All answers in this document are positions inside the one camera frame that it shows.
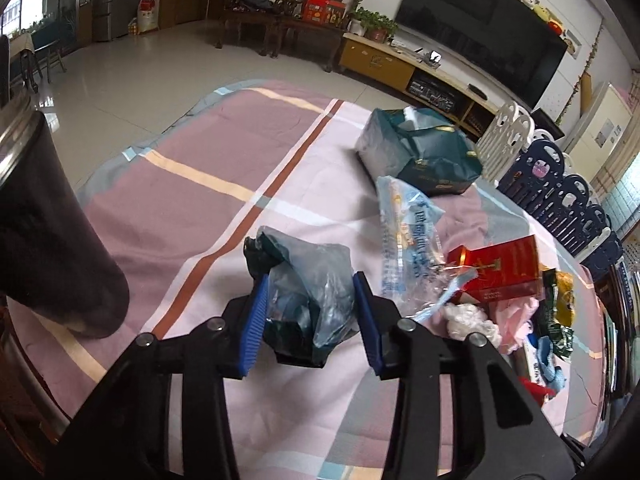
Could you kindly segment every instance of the white flower pot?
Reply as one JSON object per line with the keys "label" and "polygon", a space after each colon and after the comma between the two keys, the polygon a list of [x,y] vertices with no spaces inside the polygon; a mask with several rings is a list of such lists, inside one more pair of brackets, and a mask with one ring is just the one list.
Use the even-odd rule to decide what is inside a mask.
{"label": "white flower pot", "polygon": [[349,24],[349,32],[351,34],[356,34],[357,36],[364,36],[366,30],[360,23],[360,20],[351,20],[351,23]]}

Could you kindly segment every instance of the window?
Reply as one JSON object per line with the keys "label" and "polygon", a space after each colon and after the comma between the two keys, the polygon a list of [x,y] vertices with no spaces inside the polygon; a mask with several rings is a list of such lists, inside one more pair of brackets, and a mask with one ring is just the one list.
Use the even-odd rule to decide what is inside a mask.
{"label": "window", "polygon": [[42,19],[43,0],[11,0],[2,13],[2,34],[9,35],[15,30],[29,28]]}

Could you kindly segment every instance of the tv stand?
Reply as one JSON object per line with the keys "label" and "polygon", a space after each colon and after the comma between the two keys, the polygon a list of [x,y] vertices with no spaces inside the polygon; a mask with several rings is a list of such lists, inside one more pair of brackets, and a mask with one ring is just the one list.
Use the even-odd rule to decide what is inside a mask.
{"label": "tv stand", "polygon": [[340,67],[368,76],[443,114],[472,140],[478,140],[498,113],[498,107],[468,85],[435,70],[388,44],[347,32]]}

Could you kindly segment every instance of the potted plant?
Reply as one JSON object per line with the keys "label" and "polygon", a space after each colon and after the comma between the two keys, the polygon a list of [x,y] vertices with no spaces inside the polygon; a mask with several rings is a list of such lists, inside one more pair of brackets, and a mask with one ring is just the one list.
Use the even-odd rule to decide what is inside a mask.
{"label": "potted plant", "polygon": [[384,43],[386,38],[392,36],[398,28],[394,20],[379,12],[365,10],[360,21],[367,29],[365,37],[378,43]]}
{"label": "potted plant", "polygon": [[351,23],[349,24],[349,32],[351,34],[364,36],[364,33],[367,31],[367,29],[362,25],[362,19],[364,18],[366,12],[369,11],[363,9],[362,7],[359,7],[358,10],[356,10],[352,14]]}

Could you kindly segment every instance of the television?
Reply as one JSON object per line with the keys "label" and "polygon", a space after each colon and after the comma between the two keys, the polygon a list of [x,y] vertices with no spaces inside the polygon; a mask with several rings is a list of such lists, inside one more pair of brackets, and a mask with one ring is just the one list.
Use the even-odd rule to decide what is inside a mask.
{"label": "television", "polygon": [[396,22],[460,54],[531,109],[566,50],[519,0],[402,0]]}

